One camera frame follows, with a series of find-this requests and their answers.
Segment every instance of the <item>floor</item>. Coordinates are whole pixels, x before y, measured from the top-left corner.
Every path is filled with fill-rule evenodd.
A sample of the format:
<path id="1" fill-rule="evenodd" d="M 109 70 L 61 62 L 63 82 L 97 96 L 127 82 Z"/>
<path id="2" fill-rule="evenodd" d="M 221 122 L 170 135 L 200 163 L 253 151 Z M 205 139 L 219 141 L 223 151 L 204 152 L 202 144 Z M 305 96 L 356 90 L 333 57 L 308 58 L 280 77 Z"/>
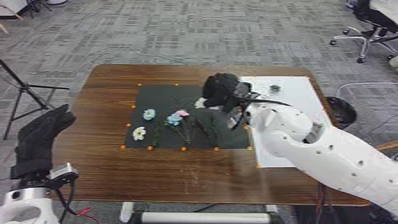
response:
<path id="1" fill-rule="evenodd" d="M 26 13 L 22 21 L 1 21 L 10 34 L 0 33 L 0 56 L 26 82 L 70 88 L 68 92 L 56 92 L 54 105 L 72 104 L 99 64 L 299 66 L 312 71 L 326 96 L 346 83 L 398 82 L 381 49 L 371 48 L 367 62 L 356 64 L 358 43 L 340 41 L 328 46 L 330 37 L 346 26 L 363 27 L 342 0 L 70 0 L 51 10 L 42 9 L 33 19 Z M 0 131 L 15 93 L 1 81 Z M 372 145 L 394 140 L 395 85 L 346 86 L 340 97 L 358 113 L 347 131 Z M 22 99 L 19 112 L 33 106 L 31 100 Z M 0 142 L 0 179 L 13 164 L 17 128 L 31 118 L 15 122 L 8 140 Z M 10 181 L 1 181 L 0 200 L 8 186 Z M 79 202 L 76 208 L 86 205 L 93 213 L 106 214 L 104 223 L 113 223 L 120 204 Z M 195 210 L 198 206 L 150 204 L 148 209 Z M 211 211 L 221 209 L 260 211 L 262 206 L 221 205 Z"/>

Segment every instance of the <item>white sheet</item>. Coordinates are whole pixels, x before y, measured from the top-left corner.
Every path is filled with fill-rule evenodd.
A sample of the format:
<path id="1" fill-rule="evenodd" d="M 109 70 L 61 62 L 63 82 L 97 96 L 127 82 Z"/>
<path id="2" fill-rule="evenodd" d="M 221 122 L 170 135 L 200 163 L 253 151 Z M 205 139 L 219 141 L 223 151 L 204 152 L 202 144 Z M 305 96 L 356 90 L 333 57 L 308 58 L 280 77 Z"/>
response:
<path id="1" fill-rule="evenodd" d="M 296 76 L 243 76 L 241 81 L 251 83 L 251 91 L 267 95 L 269 86 L 280 86 L 280 92 L 269 94 L 269 100 L 287 103 L 308 116 L 312 121 L 330 124 L 328 116 L 323 110 L 321 102 L 315 96 L 312 85 L 307 77 Z M 275 157 L 266 153 L 266 146 L 260 144 L 260 136 L 251 129 L 253 149 L 260 150 L 264 159 L 257 159 L 260 167 L 294 167 L 287 159 Z"/>

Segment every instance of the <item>black chair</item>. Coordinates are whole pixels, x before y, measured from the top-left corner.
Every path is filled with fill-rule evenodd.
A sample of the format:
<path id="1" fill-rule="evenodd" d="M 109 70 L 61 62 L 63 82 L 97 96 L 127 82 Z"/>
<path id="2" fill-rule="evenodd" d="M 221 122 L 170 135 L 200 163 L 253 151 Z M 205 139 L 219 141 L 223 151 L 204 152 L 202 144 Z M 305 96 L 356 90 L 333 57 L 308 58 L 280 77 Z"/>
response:
<path id="1" fill-rule="evenodd" d="M 371 44 L 378 44 L 388 50 L 392 54 L 387 56 L 387 59 L 390 59 L 398 55 L 398 51 L 385 44 L 385 42 L 398 38 L 398 35 L 395 35 L 398 24 L 392 21 L 392 19 L 387 17 L 387 15 L 376 9 L 371 9 L 371 0 L 356 1 L 356 5 L 353 7 L 353 14 L 356 19 L 362 22 L 371 24 L 372 28 L 369 31 L 358 31 L 358 29 L 355 29 L 353 27 L 347 27 L 342 30 L 342 35 L 335 36 L 333 40 L 330 40 L 330 45 L 335 45 L 335 40 L 344 40 L 344 39 L 362 40 L 362 49 L 360 49 L 356 63 L 363 63 Z"/>

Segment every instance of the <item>black cloth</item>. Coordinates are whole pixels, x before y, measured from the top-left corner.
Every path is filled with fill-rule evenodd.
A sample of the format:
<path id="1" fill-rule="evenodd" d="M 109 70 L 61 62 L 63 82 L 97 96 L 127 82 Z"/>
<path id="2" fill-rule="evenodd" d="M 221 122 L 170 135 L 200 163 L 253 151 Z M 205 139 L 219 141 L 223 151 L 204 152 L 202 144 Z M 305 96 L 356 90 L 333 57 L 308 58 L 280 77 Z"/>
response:
<path id="1" fill-rule="evenodd" d="M 124 145 L 125 148 L 154 148 L 175 149 L 186 146 L 191 149 L 209 149 L 218 146 L 219 149 L 241 149 L 248 146 L 248 135 L 243 128 L 230 130 L 227 121 L 237 113 L 237 109 L 230 113 L 205 108 L 195 109 L 193 104 L 200 98 L 202 89 L 198 86 L 141 86 L 138 89 L 138 97 L 134 99 L 134 109 L 131 114 L 131 126 L 127 127 Z M 147 109 L 156 110 L 156 117 L 150 121 L 141 118 L 141 113 Z M 177 111 L 186 110 L 189 116 L 184 118 L 184 123 L 179 125 L 182 135 L 189 136 L 189 145 L 184 145 L 179 134 L 164 127 L 166 116 Z M 132 130 L 136 127 L 145 127 L 145 136 L 141 141 L 132 140 Z"/>
<path id="2" fill-rule="evenodd" d="M 10 179 L 19 179 L 35 172 L 47 173 L 52 168 L 51 147 L 60 131 L 70 126 L 76 117 L 67 112 L 67 105 L 45 112 L 20 128 L 17 133 L 15 165 Z"/>
<path id="3" fill-rule="evenodd" d="M 204 106 L 223 106 L 221 111 L 227 113 L 237 105 L 232 97 L 234 87 L 239 83 L 237 77 L 227 73 L 216 73 L 207 77 L 202 86 Z"/>

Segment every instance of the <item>white robot link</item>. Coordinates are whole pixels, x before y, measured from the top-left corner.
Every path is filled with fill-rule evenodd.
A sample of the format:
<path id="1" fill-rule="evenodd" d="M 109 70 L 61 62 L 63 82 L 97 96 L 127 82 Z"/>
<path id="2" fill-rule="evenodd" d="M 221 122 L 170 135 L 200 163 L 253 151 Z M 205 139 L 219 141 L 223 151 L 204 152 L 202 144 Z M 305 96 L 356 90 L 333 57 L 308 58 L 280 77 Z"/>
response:
<path id="1" fill-rule="evenodd" d="M 243 113 L 267 153 L 283 157 L 330 188 L 398 215 L 398 162 L 347 132 L 312 123 L 291 106 L 251 102 Z M 255 149 L 257 161 L 266 159 L 262 150 Z"/>

